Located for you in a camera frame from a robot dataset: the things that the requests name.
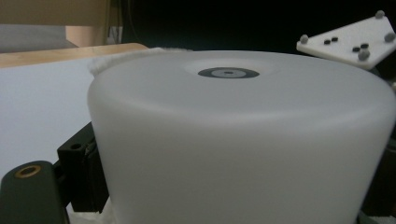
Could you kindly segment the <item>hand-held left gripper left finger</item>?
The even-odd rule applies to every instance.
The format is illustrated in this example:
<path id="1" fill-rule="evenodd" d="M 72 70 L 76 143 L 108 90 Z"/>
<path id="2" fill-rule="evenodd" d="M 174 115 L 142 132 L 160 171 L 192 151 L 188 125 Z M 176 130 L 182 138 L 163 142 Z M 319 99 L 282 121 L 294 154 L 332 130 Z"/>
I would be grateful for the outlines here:
<path id="1" fill-rule="evenodd" d="M 75 212 L 102 213 L 109 197 L 92 124 L 88 123 L 58 149 L 64 204 Z"/>

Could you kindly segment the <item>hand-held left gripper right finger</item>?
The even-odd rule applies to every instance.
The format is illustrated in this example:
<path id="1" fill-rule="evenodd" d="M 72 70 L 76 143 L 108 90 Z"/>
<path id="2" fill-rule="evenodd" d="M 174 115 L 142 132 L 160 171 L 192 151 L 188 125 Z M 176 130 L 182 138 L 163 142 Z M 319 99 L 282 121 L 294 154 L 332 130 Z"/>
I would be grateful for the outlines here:
<path id="1" fill-rule="evenodd" d="M 373 217 L 396 217 L 396 131 L 384 150 L 362 211 Z"/>

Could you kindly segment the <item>wooden table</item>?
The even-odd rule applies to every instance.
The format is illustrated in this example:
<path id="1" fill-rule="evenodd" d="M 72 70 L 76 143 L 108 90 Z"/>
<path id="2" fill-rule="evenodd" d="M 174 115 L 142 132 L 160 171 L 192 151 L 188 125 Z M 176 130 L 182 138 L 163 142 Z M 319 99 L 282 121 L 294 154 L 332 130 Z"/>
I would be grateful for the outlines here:
<path id="1" fill-rule="evenodd" d="M 0 68 L 24 66 L 39 63 L 70 61 L 142 49 L 147 49 L 147 47 L 138 43 L 127 43 L 72 49 L 49 49 L 26 52 L 0 53 Z"/>

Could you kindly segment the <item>black curtain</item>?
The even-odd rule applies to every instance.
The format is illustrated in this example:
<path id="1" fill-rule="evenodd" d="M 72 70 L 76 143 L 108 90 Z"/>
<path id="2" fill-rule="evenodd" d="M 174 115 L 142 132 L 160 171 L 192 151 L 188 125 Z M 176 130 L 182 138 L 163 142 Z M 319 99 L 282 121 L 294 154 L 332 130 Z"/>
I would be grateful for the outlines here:
<path id="1" fill-rule="evenodd" d="M 120 0 L 123 43 L 194 50 L 293 53 L 317 35 L 383 10 L 396 25 L 396 0 Z"/>

